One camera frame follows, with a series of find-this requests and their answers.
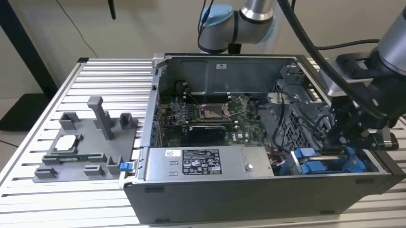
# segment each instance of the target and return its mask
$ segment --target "gray plastic post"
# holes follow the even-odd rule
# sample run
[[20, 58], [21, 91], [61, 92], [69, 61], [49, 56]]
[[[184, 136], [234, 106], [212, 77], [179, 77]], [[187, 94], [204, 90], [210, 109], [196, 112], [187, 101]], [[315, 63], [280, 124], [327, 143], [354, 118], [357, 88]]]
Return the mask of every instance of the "gray plastic post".
[[105, 117], [105, 113], [101, 107], [103, 98], [100, 96], [91, 96], [88, 99], [88, 107], [93, 110], [99, 126], [104, 135], [105, 140], [113, 139], [113, 132], [111, 130], [109, 120]]

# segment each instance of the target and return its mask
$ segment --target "green circuit board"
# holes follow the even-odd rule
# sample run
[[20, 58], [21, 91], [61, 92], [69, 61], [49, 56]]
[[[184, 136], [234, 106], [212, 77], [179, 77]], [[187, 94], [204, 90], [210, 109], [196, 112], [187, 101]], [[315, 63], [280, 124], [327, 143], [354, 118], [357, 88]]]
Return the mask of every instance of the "green circuit board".
[[243, 96], [232, 96], [224, 104], [187, 104], [172, 101], [162, 107], [162, 123], [164, 147], [188, 146], [184, 143], [188, 128], [203, 125], [223, 126], [227, 129], [224, 140], [215, 141], [212, 146], [244, 145], [270, 148], [267, 131], [255, 103]]

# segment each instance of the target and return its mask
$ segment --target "black cable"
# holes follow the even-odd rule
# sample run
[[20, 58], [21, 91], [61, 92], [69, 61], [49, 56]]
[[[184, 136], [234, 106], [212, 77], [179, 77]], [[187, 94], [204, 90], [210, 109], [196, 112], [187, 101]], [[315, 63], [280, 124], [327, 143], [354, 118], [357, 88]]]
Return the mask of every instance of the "black cable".
[[80, 35], [80, 37], [81, 37], [83, 42], [85, 43], [85, 45], [87, 45], [88, 48], [91, 49], [92, 53], [95, 54], [95, 57], [99, 58], [99, 56], [96, 55], [95, 50], [91, 48], [89, 44], [87, 43], [87, 41], [85, 41], [85, 39], [84, 39], [84, 37], [83, 37], [83, 34], [81, 34], [81, 32], [80, 32], [80, 30], [79, 30], [79, 28], [77, 28], [77, 26], [76, 26], [76, 24], [75, 24], [72, 18], [69, 17], [68, 13], [64, 11], [64, 7], [63, 7], [61, 3], [59, 2], [59, 0], [55, 0], [55, 1], [56, 1], [57, 5], [60, 6], [61, 10], [63, 10], [63, 13], [65, 14], [65, 16], [68, 17], [69, 21], [72, 22], [72, 24], [73, 24], [73, 26], [75, 26], [75, 28], [76, 28], [76, 30], [77, 30], [77, 33], [79, 33], [79, 35]]
[[200, 15], [200, 18], [199, 18], [199, 20], [202, 19], [202, 21], [199, 21], [199, 23], [200, 23], [200, 29], [199, 29], [199, 35], [198, 35], [198, 44], [199, 44], [199, 40], [200, 40], [200, 35], [202, 35], [203, 30], [206, 28], [203, 25], [204, 25], [204, 23], [206, 23], [206, 21], [208, 19], [208, 15], [210, 15], [210, 11], [211, 11], [211, 6], [212, 6], [214, 2], [215, 2], [215, 0], [211, 0], [208, 8], [207, 8], [207, 10], [204, 12], [203, 18], [202, 18], [202, 15]]
[[378, 39], [363, 39], [363, 40], [357, 40], [349, 43], [343, 43], [343, 44], [337, 44], [337, 45], [331, 45], [331, 46], [315, 46], [316, 50], [331, 50], [331, 49], [338, 49], [338, 48], [343, 48], [343, 47], [349, 47], [349, 46], [354, 46], [354, 45], [359, 45], [359, 44], [375, 44], [379, 43]]
[[200, 33], [200, 22], [202, 22], [202, 14], [203, 14], [204, 6], [206, 6], [206, 0], [203, 2], [203, 7], [200, 10], [199, 23], [198, 23], [198, 34]]
[[7, 141], [3, 141], [1, 139], [0, 139], [0, 143], [4, 143], [4, 144], [11, 145], [11, 146], [13, 146], [13, 147], [19, 147], [16, 144], [12, 144], [12, 143], [9, 143], [9, 142], [7, 142]]
[[318, 66], [321, 67], [321, 69], [323, 70], [323, 72], [326, 73], [326, 75], [331, 78], [331, 80], [334, 81], [334, 83], [338, 85], [338, 87], [343, 90], [343, 92], [349, 95], [349, 97], [351, 98], [351, 100], [354, 100], [358, 105], [361, 106], [361, 108], [369, 113], [371, 114], [374, 117], [382, 119], [386, 118], [386, 114], [383, 114], [378, 108], [375, 107], [375, 105], [373, 104], [371, 101], [367, 101], [363, 99], [363, 97], [358, 94], [358, 92], [351, 88], [351, 86], [349, 85], [349, 83], [346, 82], [346, 80], [342, 78], [342, 76], [337, 73], [337, 71], [334, 70], [334, 68], [331, 67], [331, 65], [327, 63], [327, 61], [325, 60], [323, 56], [321, 55], [319, 51], [316, 50], [315, 45], [312, 44], [304, 30], [302, 27], [302, 24], [296, 18], [296, 15], [291, 9], [290, 3], [287, 0], [278, 0], [278, 4], [280, 6], [282, 12], [284, 14], [284, 17], [291, 25], [291, 28], [295, 32], [295, 35], [306, 49], [306, 51], [308, 52], [311, 58], [314, 59], [314, 61], [316, 62]]
[[296, 5], [296, 0], [291, 0], [291, 9], [292, 9], [292, 11], [294, 11], [294, 7], [295, 7], [295, 5]]

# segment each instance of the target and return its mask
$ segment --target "motherboard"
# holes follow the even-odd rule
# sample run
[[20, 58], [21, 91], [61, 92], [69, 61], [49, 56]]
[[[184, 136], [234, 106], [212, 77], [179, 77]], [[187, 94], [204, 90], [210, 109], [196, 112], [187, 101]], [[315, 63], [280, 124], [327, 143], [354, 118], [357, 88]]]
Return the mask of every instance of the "motherboard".
[[163, 147], [264, 146], [267, 131], [248, 95], [191, 95], [160, 104]]

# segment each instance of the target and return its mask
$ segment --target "white wall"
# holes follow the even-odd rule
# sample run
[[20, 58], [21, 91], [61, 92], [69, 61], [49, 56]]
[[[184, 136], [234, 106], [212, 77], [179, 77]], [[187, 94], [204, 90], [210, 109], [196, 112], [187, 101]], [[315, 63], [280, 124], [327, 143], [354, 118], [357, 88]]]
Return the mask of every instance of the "white wall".
[[[405, 0], [298, 0], [296, 16], [316, 46], [381, 38], [406, 6]], [[270, 53], [303, 54], [304, 48], [283, 17], [276, 45]], [[322, 51], [326, 57], [370, 51], [377, 44]]]
[[[101, 58], [152, 57], [154, 53], [199, 52], [202, 0], [60, 0], [81, 34]], [[216, 0], [238, 8], [244, 0]], [[93, 57], [55, 0], [11, 0], [40, 55], [60, 84], [80, 57]], [[263, 46], [246, 45], [246, 53]]]
[[40, 93], [32, 74], [0, 28], [0, 99]]

